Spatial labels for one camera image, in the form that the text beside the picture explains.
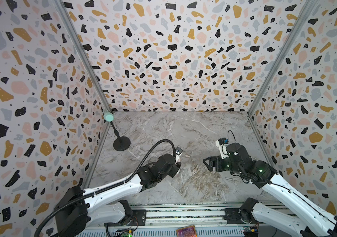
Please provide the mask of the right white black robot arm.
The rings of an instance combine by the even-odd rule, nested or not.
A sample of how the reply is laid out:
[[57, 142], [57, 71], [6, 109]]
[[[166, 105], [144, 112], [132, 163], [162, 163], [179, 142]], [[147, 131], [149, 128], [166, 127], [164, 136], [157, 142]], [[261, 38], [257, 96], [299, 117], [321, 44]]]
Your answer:
[[275, 168], [261, 160], [253, 160], [239, 143], [228, 144], [222, 138], [216, 141], [220, 155], [203, 159], [209, 171], [227, 171], [271, 194], [293, 216], [248, 198], [238, 211], [245, 223], [265, 223], [292, 237], [337, 237], [337, 216], [320, 208], [291, 186]]

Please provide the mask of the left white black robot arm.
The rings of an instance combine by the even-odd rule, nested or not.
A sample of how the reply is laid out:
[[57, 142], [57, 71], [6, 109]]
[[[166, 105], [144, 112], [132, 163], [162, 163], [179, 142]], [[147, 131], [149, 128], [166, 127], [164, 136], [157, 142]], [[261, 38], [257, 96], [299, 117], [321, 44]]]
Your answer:
[[133, 211], [124, 197], [151, 189], [167, 176], [175, 177], [180, 166], [180, 154], [165, 154], [155, 163], [140, 167], [135, 176], [96, 188], [70, 188], [55, 207], [57, 235], [74, 237], [97, 224], [126, 225]]

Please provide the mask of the microphone stand with green ball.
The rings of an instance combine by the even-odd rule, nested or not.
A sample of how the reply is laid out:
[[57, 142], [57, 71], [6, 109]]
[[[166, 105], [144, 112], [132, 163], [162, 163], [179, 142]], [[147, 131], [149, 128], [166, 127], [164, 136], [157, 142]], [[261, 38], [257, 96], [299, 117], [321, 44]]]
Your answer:
[[113, 147], [116, 151], [125, 151], [127, 150], [130, 145], [131, 145], [131, 141], [129, 138], [125, 137], [125, 136], [120, 136], [118, 130], [116, 129], [115, 125], [113, 124], [113, 120], [114, 120], [114, 115], [110, 112], [105, 112], [103, 114], [104, 119], [112, 126], [113, 130], [114, 130], [114, 134], [116, 135], [116, 140], [113, 143]]

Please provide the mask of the small electronics board with leds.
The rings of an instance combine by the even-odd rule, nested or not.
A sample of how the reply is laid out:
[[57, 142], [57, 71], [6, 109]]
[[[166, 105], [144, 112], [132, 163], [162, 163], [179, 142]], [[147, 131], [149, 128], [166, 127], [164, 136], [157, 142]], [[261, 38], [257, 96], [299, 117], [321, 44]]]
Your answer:
[[120, 237], [133, 237], [134, 230], [125, 230], [121, 233]]

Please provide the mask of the pink circuit board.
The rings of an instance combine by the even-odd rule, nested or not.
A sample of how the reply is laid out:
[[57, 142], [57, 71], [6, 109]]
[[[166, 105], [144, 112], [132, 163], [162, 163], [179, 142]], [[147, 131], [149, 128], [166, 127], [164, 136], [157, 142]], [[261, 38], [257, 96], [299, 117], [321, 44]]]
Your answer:
[[183, 227], [176, 230], [177, 237], [197, 237], [194, 225]]

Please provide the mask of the right small electronics board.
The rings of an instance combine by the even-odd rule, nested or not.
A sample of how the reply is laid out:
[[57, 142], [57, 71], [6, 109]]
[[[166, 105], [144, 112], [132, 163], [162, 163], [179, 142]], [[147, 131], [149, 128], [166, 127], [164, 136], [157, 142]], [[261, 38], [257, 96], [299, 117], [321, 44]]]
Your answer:
[[258, 227], [257, 226], [244, 227], [243, 234], [244, 234], [244, 237], [258, 237], [259, 236]]

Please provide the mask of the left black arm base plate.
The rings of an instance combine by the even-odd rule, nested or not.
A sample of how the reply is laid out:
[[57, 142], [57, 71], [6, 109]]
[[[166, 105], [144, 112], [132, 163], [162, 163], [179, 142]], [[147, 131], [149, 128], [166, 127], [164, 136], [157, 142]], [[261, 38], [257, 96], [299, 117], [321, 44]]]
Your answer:
[[133, 209], [133, 214], [127, 215], [121, 221], [116, 223], [109, 223], [111, 227], [121, 226], [145, 226], [147, 210], [146, 209]]

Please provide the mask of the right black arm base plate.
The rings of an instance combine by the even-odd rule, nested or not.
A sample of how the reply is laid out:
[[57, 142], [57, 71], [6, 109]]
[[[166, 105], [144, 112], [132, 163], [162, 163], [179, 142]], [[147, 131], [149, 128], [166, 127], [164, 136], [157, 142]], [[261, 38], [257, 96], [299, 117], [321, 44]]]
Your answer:
[[224, 209], [223, 219], [227, 221], [227, 224], [256, 224], [254, 219], [244, 220], [242, 219], [240, 209], [238, 208], [226, 208]]

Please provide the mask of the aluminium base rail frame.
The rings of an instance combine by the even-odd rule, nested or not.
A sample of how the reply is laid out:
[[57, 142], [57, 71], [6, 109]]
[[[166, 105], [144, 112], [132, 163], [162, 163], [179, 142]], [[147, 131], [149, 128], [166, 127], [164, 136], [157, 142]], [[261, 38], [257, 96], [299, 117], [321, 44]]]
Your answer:
[[238, 208], [238, 203], [131, 205], [146, 209], [145, 226], [111, 227], [97, 224], [86, 227], [80, 237], [117, 237], [125, 230], [134, 230], [134, 237], [177, 237], [176, 230], [194, 225], [198, 237], [244, 237], [244, 227], [258, 227], [259, 237], [286, 237], [287, 233], [266, 223], [227, 224], [224, 209]]

